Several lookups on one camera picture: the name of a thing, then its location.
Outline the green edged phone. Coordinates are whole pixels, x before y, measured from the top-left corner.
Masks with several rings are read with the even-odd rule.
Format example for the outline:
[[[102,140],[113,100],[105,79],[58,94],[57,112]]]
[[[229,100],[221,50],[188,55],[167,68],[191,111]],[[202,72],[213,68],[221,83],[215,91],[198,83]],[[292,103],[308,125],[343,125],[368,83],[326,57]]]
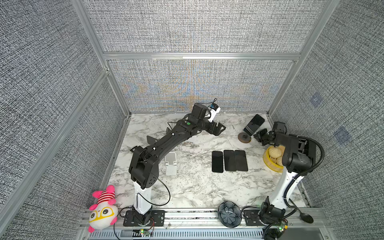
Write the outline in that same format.
[[[249,136],[253,136],[254,133],[261,127],[264,122],[265,119],[259,114],[256,114],[246,125],[246,127],[244,128],[244,132]]]

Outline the teal edged phone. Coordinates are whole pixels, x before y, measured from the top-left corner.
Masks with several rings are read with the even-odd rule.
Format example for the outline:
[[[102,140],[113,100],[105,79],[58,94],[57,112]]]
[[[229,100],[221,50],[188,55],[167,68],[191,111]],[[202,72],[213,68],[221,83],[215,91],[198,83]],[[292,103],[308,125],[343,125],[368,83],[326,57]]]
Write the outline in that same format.
[[[224,150],[224,163],[225,163],[225,170],[227,172],[236,172],[237,171],[235,151]]]

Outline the dark grey cased phone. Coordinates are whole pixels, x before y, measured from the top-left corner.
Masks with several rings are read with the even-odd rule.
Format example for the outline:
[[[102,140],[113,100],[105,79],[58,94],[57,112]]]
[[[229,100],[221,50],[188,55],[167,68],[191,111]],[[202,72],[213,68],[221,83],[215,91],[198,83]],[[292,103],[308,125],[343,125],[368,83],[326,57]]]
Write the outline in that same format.
[[[245,151],[235,150],[235,160],[237,171],[247,172],[249,170]]]

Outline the black phone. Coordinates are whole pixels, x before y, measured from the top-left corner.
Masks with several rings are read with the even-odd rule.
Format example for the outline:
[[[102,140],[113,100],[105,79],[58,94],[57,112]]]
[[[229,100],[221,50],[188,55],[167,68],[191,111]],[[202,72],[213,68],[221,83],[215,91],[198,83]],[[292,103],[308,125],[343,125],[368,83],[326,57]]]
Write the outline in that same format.
[[[220,151],[212,152],[212,172],[223,173],[224,172],[224,154]]]

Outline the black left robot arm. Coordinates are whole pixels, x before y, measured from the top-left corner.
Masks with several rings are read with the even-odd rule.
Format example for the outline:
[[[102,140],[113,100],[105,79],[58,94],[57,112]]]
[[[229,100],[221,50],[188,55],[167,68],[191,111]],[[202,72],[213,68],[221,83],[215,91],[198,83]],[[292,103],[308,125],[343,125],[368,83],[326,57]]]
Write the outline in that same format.
[[[178,120],[172,130],[152,145],[145,148],[134,147],[129,167],[129,173],[135,186],[134,209],[140,215],[151,211],[154,204],[144,195],[151,193],[151,187],[159,177],[159,163],[171,150],[200,132],[206,131],[211,135],[219,136],[225,130],[226,127],[221,123],[189,116]]]

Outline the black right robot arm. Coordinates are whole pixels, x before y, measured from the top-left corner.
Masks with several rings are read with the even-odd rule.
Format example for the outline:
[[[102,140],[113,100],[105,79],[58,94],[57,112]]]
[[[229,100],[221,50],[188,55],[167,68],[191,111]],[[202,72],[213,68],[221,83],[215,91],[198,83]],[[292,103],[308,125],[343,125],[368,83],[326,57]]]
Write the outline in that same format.
[[[263,129],[254,135],[263,146],[285,147],[282,155],[283,173],[271,196],[262,203],[258,213],[264,225],[277,224],[286,218],[286,210],[294,208],[290,196],[294,188],[308,173],[316,169],[318,142],[303,136]]]

